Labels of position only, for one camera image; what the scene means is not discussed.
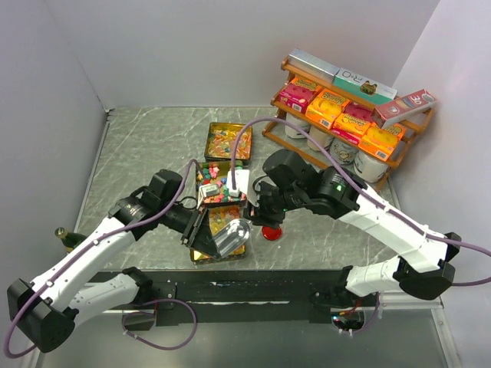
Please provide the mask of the gold tin of gummy candies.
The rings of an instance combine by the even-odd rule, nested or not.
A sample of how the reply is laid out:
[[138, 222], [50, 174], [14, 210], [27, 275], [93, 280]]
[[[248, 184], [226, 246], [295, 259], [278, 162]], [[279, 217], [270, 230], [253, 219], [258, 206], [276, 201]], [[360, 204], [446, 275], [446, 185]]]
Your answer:
[[247, 255], [251, 231], [245, 219], [241, 217], [240, 209], [238, 205], [227, 205], [208, 210], [208, 217], [203, 224], [208, 225], [218, 257], [192, 248], [189, 256], [194, 265], [235, 261]]

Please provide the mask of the silver metal scoop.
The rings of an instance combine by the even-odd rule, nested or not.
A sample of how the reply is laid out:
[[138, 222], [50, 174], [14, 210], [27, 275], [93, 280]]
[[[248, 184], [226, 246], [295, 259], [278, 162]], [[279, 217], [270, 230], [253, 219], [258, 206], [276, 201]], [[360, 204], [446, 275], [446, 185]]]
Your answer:
[[214, 236], [221, 258], [232, 254], [246, 244], [251, 236], [251, 227], [244, 218], [235, 218], [220, 229]]

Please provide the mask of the gold tin of star candies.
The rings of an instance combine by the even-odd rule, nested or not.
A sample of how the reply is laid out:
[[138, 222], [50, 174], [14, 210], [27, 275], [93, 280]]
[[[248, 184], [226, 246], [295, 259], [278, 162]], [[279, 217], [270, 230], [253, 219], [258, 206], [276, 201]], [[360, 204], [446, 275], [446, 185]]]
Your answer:
[[230, 161], [199, 163], [196, 169], [197, 207], [243, 205], [246, 195], [232, 196], [227, 186]]

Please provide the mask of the gold tin of stick candies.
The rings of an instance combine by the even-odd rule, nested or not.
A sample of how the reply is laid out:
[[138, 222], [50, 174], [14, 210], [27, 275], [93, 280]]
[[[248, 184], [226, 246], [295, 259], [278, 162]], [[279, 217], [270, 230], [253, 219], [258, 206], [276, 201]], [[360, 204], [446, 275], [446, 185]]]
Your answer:
[[[211, 123], [209, 125], [204, 158], [207, 162], [227, 161], [232, 158], [232, 150], [242, 124]], [[236, 159], [244, 166], [249, 165], [252, 156], [253, 130], [249, 127], [241, 135], [236, 151]]]

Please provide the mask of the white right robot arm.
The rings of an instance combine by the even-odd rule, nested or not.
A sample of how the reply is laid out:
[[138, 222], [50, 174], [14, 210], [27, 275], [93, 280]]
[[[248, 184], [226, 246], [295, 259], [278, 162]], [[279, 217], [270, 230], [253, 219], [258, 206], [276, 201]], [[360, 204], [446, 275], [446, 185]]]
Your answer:
[[350, 306], [369, 294], [396, 290], [431, 301], [452, 286], [455, 268], [450, 260], [459, 252], [451, 245], [455, 234], [432, 232], [353, 173], [333, 166], [318, 171], [291, 150], [273, 153], [262, 170], [257, 180], [236, 180], [248, 200], [244, 216], [253, 225], [279, 228], [286, 212], [307, 209], [359, 228], [396, 252], [377, 264], [344, 268], [335, 287], [341, 304]]

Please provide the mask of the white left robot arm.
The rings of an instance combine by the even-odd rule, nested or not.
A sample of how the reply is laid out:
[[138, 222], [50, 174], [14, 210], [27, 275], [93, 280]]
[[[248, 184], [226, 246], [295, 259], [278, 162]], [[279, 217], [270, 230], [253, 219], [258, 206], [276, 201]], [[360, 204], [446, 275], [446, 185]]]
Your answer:
[[220, 258], [220, 247], [211, 230], [197, 222], [199, 211], [177, 201], [186, 178], [160, 170], [149, 185], [120, 199], [99, 226], [51, 269], [30, 282], [14, 281], [7, 290], [11, 327], [18, 328], [35, 348], [48, 353], [62, 345], [77, 325], [112, 307], [146, 307], [152, 298], [151, 281], [136, 268], [89, 289], [85, 284], [116, 253], [158, 225], [179, 232], [185, 246]]

